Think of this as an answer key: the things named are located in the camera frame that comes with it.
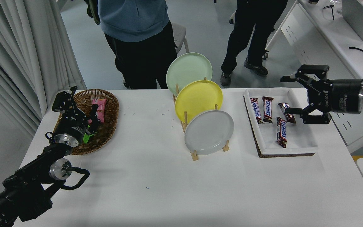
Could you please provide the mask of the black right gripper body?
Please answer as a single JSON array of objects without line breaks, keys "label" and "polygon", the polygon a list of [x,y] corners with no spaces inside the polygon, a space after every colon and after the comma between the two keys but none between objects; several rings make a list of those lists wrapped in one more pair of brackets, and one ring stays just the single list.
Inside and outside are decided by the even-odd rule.
[{"label": "black right gripper body", "polygon": [[362,79],[320,79],[309,85],[308,103],[320,112],[359,114],[363,108]]}]

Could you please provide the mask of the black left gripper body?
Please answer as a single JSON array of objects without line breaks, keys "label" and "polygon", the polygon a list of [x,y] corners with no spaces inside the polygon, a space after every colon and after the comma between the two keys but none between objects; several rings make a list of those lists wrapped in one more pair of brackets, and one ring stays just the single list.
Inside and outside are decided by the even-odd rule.
[{"label": "black left gripper body", "polygon": [[88,126],[85,119],[63,117],[54,130],[54,140],[63,144],[82,144]]}]

